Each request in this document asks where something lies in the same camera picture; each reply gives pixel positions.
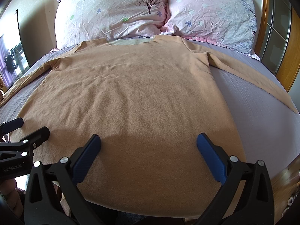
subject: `human hand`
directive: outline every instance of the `human hand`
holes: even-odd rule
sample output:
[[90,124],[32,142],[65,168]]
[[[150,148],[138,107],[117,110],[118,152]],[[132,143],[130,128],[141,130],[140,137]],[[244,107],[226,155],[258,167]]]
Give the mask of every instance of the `human hand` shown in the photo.
[[6,198],[6,202],[9,207],[13,210],[13,213],[19,218],[23,213],[23,205],[20,200],[20,195],[15,190],[17,187],[16,180],[9,179],[3,182],[0,181],[0,191]]

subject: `mattress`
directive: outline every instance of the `mattress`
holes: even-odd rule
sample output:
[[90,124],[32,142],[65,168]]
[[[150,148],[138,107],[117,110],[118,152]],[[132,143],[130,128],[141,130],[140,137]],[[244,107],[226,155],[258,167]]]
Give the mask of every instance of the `mattress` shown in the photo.
[[[132,38],[109,42],[115,45],[130,45],[148,42],[151,38]],[[279,81],[256,59],[239,52],[208,43],[191,41],[225,53],[262,73],[282,89]],[[50,52],[35,63],[30,73],[44,62],[72,49]],[[0,107],[0,121],[7,122],[17,117],[21,107],[43,81],[49,71],[21,89],[13,98]],[[270,178],[286,168],[300,153],[300,115],[264,90],[226,71],[211,67],[211,73],[222,92],[239,132],[247,162],[261,159],[266,163]]]

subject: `curtain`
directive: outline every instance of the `curtain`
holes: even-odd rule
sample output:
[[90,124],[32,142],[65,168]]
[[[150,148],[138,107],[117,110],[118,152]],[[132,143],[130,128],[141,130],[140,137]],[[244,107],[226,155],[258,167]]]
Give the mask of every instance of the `curtain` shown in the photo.
[[6,87],[9,89],[16,80],[17,75],[15,71],[12,74],[7,71],[4,56],[9,50],[5,47],[3,37],[4,34],[0,37],[0,73]]

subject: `wooden floor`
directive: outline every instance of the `wooden floor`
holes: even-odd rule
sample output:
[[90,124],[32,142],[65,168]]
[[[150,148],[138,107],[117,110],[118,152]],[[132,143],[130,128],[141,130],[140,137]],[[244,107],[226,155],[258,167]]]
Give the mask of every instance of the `wooden floor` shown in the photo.
[[274,204],[275,223],[281,218],[283,210],[287,207],[287,201],[296,191],[299,181],[300,155],[282,172],[271,180]]

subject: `tan shirt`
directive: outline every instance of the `tan shirt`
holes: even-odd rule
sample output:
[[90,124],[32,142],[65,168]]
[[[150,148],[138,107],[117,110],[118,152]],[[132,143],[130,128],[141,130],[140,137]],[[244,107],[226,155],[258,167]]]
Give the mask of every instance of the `tan shirt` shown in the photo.
[[288,94],[251,67],[181,37],[110,46],[82,42],[18,81],[53,70],[28,98],[18,141],[47,126],[34,160],[57,162],[98,134],[102,148],[84,182],[84,197],[105,207],[151,216],[201,214],[220,188],[196,147],[205,132],[228,155],[246,161],[231,113],[209,65],[264,89],[297,111]]

